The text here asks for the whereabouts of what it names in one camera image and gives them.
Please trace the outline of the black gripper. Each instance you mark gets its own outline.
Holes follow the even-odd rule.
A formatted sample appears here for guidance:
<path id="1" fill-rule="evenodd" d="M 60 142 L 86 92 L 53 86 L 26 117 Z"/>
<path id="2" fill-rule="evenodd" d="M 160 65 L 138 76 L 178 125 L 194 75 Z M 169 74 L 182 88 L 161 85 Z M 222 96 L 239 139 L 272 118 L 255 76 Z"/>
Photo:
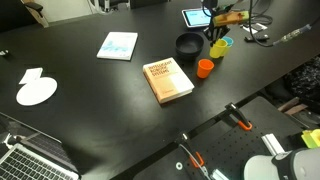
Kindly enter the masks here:
<path id="1" fill-rule="evenodd" d="M 210 41 L 210 46 L 212 47 L 215 42 L 224 37 L 229 31 L 230 28 L 228 26 L 208 26 L 203 30 L 203 33 L 205 37 Z"/>

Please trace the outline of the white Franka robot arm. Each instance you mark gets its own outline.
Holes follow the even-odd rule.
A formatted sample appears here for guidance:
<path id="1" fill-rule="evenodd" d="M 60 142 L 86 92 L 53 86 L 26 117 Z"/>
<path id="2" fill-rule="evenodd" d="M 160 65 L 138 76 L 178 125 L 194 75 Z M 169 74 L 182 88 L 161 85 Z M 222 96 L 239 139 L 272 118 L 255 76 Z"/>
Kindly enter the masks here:
<path id="1" fill-rule="evenodd" d="M 231 113 L 196 139 L 205 164 L 232 180 L 319 180 L 319 149 L 309 149 L 302 128 L 258 96 L 240 111 L 253 124 L 245 131 Z"/>

